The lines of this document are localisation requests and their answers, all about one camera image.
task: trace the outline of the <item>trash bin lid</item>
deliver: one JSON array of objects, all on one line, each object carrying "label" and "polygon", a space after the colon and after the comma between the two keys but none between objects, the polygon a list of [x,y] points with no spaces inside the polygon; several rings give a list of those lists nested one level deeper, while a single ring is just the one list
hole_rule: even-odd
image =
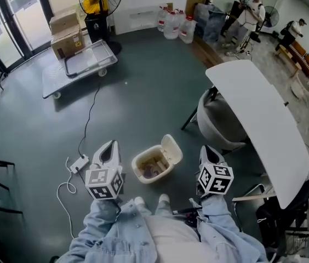
[{"label": "trash bin lid", "polygon": [[170,134],[166,134],[161,142],[163,155],[172,164],[178,164],[182,160],[182,152],[174,138]]}]

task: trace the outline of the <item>metal cart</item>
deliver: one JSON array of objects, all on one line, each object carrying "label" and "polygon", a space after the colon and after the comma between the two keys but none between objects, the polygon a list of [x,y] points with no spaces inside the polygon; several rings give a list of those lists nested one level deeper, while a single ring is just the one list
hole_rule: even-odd
[{"label": "metal cart", "polygon": [[107,74],[107,67],[118,61],[110,47],[103,40],[78,51],[69,58],[48,66],[43,71],[43,98],[58,99],[66,86],[87,76]]}]

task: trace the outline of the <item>white shirt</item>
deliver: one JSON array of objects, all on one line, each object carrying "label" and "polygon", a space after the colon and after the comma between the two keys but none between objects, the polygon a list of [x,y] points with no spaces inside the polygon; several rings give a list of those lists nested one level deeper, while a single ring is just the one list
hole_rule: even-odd
[{"label": "white shirt", "polygon": [[[251,8],[251,10],[261,19],[264,19],[265,18],[265,8],[263,5],[259,7],[260,4],[261,2],[255,3],[253,2],[253,0],[248,0],[248,6]],[[255,31],[256,25],[258,24],[258,21],[247,10],[243,10],[241,15],[238,17],[237,21],[241,25],[243,25],[245,28],[251,31]]]},{"label": "white shirt", "polygon": [[195,231],[183,222],[155,215],[145,221],[156,245],[158,263],[221,262],[217,250],[201,243]]},{"label": "white shirt", "polygon": [[302,34],[302,32],[301,32],[301,26],[299,25],[298,21],[294,21],[294,22],[291,24],[291,26],[290,26],[290,28],[288,29],[288,31],[289,31],[289,32],[292,34],[292,36],[295,37],[295,38],[299,35],[298,33]]}]

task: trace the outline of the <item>man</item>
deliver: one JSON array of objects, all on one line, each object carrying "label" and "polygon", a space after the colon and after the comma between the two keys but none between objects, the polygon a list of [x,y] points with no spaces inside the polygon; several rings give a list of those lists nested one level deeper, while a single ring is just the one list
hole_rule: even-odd
[{"label": "man", "polygon": [[240,3],[239,8],[244,10],[238,19],[230,26],[226,32],[225,44],[223,48],[231,46],[232,37],[236,36],[236,44],[232,52],[227,52],[227,56],[235,56],[240,51],[242,41],[248,34],[256,30],[258,23],[262,23],[265,18],[265,8],[261,0],[248,0],[247,5]]},{"label": "man", "polygon": [[239,231],[222,195],[202,200],[198,213],[196,231],[173,216],[165,194],[155,215],[141,197],[121,211],[114,201],[93,201],[85,229],[58,262],[267,262],[263,245]]},{"label": "man", "polygon": [[300,19],[299,21],[293,21],[289,22],[286,28],[283,29],[285,35],[284,38],[280,41],[280,43],[276,46],[275,50],[278,51],[280,48],[280,45],[284,46],[285,48],[288,48],[293,41],[296,40],[297,36],[303,37],[303,34],[301,32],[301,26],[304,26],[306,22],[304,19]]}]

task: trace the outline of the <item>denim jacket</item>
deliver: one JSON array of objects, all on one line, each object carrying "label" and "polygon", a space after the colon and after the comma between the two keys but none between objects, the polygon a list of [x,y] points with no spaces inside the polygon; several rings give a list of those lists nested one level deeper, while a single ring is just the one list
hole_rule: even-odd
[{"label": "denim jacket", "polygon": [[[94,201],[84,219],[85,229],[58,262],[155,263],[156,246],[134,201],[122,206],[118,216],[117,210],[111,202]],[[221,195],[203,201],[197,229],[201,242],[216,251],[217,257],[212,262],[267,262],[263,245],[239,232]]]}]

